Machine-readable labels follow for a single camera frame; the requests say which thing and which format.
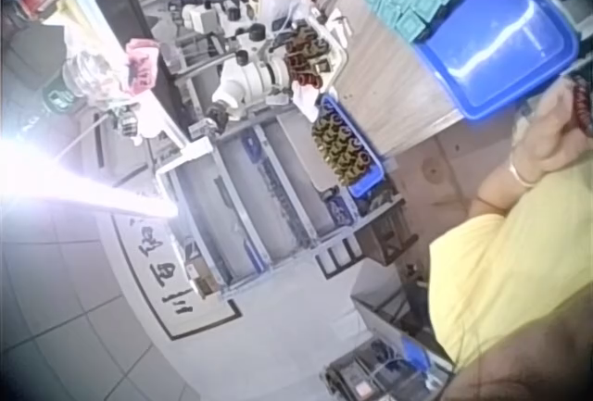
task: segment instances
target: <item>bracelet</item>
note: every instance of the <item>bracelet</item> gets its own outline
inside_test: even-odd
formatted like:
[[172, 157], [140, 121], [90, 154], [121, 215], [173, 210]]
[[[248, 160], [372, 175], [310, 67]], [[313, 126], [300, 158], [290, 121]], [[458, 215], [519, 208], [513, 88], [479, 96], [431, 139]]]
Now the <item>bracelet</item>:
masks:
[[514, 177], [518, 183], [520, 183], [523, 187], [527, 188], [528, 190], [537, 185], [537, 182], [528, 182], [523, 177], [521, 177], [521, 174], [519, 174], [519, 171], [517, 171], [517, 167], [515, 167], [515, 164], [512, 161], [512, 152], [509, 156], [509, 171], [511, 172], [512, 177]]

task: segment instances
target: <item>blue plastic tray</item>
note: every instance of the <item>blue plastic tray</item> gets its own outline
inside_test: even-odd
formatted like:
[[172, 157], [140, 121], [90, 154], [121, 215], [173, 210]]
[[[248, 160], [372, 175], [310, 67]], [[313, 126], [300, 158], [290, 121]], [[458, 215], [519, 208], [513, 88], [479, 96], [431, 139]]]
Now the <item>blue plastic tray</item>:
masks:
[[461, 0], [414, 47], [461, 113], [481, 119], [568, 68], [578, 41], [549, 0]]
[[369, 167], [367, 173], [362, 176], [356, 183], [348, 186], [348, 190], [350, 194], [354, 197], [359, 198], [367, 194], [373, 186], [383, 180], [385, 176], [385, 170], [383, 169], [383, 165], [381, 164], [381, 160], [379, 157], [371, 150], [369, 144], [367, 144], [366, 140], [360, 135], [360, 132], [357, 130], [356, 126], [352, 124], [350, 121], [350, 117], [347, 115], [346, 112], [342, 109], [342, 107], [337, 103], [337, 101], [329, 94], [324, 94], [322, 97], [322, 106], [329, 105], [340, 115], [342, 120], [348, 125], [348, 127], [352, 130], [354, 135], [360, 140], [362, 146], [367, 153], [371, 156], [372, 164]]

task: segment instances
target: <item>machine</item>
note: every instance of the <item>machine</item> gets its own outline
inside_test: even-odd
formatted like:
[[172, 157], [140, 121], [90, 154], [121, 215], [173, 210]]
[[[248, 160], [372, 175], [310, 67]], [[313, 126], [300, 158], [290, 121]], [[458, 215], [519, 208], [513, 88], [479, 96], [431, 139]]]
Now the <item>machine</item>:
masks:
[[249, 107], [268, 103], [288, 105], [291, 78], [285, 49], [270, 38], [264, 25], [253, 21], [253, 9], [246, 2], [236, 5], [227, 0], [219, 4], [187, 5], [182, 10], [186, 27], [219, 39], [221, 56], [202, 67], [192, 67], [180, 79], [186, 81], [199, 71], [222, 63], [221, 85], [212, 95], [213, 107], [200, 122], [198, 133], [224, 131], [229, 119], [240, 119]]

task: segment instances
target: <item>person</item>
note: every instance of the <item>person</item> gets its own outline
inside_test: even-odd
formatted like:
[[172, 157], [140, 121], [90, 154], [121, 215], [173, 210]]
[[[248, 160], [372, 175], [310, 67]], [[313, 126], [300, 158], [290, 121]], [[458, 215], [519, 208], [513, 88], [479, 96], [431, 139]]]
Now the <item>person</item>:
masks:
[[440, 397], [440, 401], [503, 399], [593, 399], [593, 285], [480, 355]]
[[[469, 218], [431, 244], [429, 311], [435, 336], [461, 372], [458, 379], [470, 375], [449, 390], [467, 388], [476, 378], [488, 384], [511, 376], [482, 371], [483, 364], [504, 368], [501, 357], [521, 344], [517, 335], [525, 340], [568, 322], [558, 320], [558, 310], [577, 296], [580, 306], [575, 304], [585, 310], [579, 319], [588, 322], [578, 343], [593, 344], [593, 317], [583, 308], [593, 301], [592, 149], [592, 139], [575, 121], [574, 83], [561, 78], [542, 95], [509, 159], [480, 185]], [[538, 346], [560, 347], [543, 339]], [[532, 352], [525, 359], [538, 361]], [[549, 350], [540, 352], [554, 358]], [[515, 355], [521, 361], [522, 354]]]

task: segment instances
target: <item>metal shelf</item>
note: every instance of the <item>metal shelf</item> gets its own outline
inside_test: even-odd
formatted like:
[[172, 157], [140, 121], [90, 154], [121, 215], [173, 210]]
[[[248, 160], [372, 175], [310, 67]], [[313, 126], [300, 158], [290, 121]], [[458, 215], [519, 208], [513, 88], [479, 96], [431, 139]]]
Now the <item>metal shelf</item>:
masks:
[[271, 147], [270, 141], [268, 140], [266, 133], [264, 132], [263, 128], [261, 128], [261, 125], [255, 125], [253, 127], [253, 129], [255, 131], [255, 134], [258, 136], [258, 139], [259, 139], [259, 142], [261, 143], [261, 147], [263, 148], [263, 151], [266, 153], [266, 156], [268, 157], [268, 159], [271, 162], [271, 165], [273, 166], [274, 170], [276, 171], [278, 179], [280, 180], [280, 183], [282, 184], [291, 205], [295, 209], [295, 212], [297, 213], [300, 222], [305, 227], [305, 231], [309, 235], [310, 240], [314, 244], [316, 244], [317, 240], [318, 240], [317, 232], [315, 231], [315, 228], [313, 227], [313, 224], [311, 223], [311, 220], [309, 218], [309, 215], [307, 214], [307, 211], [305, 211], [305, 208], [303, 207], [301, 201], [299, 200], [299, 198], [297, 196], [297, 192], [295, 191], [295, 188], [293, 187], [292, 183], [288, 179], [288, 176], [286, 175], [286, 172], [284, 171], [284, 168], [283, 168], [282, 164], [280, 163], [280, 160], [276, 156], [274, 149]]
[[[257, 153], [246, 144], [259, 146]], [[293, 255], [309, 245], [309, 237], [297, 217], [271, 162], [251, 130], [241, 137], [219, 144], [233, 185], [255, 230], [265, 245], [271, 262]]]
[[253, 222], [251, 221], [251, 218], [247, 213], [245, 205], [243, 205], [243, 201], [239, 196], [239, 193], [237, 193], [237, 189], [234, 186], [233, 179], [231, 179], [231, 176], [229, 175], [229, 170], [227, 170], [218, 148], [214, 148], [214, 150], [212, 151], [212, 156], [214, 157], [214, 163], [218, 168], [218, 171], [222, 177], [222, 181], [227, 189], [227, 192], [229, 193], [229, 196], [233, 201], [234, 209], [236, 210], [239, 219], [243, 223], [243, 227], [245, 228], [251, 240], [251, 243], [255, 248], [254, 254], [257, 260], [261, 260], [263, 262], [261, 265], [264, 269], [266, 269], [271, 264], [270, 253], [261, 241], [261, 238], [259, 237], [259, 234], [256, 231], [256, 227], [253, 225]]
[[197, 244], [200, 254], [206, 261], [206, 264], [208, 265], [208, 268], [210, 269], [212, 276], [214, 276], [215, 281], [220, 286], [227, 285], [230, 282], [230, 280], [229, 280], [230, 272], [228, 270], [224, 270], [223, 272], [225, 274], [225, 277], [222, 277], [222, 274], [220, 271], [220, 265], [216, 264], [216, 261], [214, 260], [212, 254], [210, 253], [210, 250], [207, 247], [206, 242], [204, 241], [204, 238], [202, 237], [200, 230], [197, 228], [196, 218], [194, 218], [194, 215], [192, 214], [192, 211], [191, 211], [189, 205], [187, 204], [187, 200], [185, 200], [185, 195], [182, 192], [182, 186], [179, 182], [179, 178], [177, 177], [177, 172], [175, 170], [170, 172], [170, 180], [171, 180], [173, 189], [175, 190], [175, 194], [177, 196], [177, 204], [179, 206], [181, 216], [188, 219], [188, 226], [189, 226], [190, 232], [192, 234], [194, 242], [196, 242], [196, 244]]

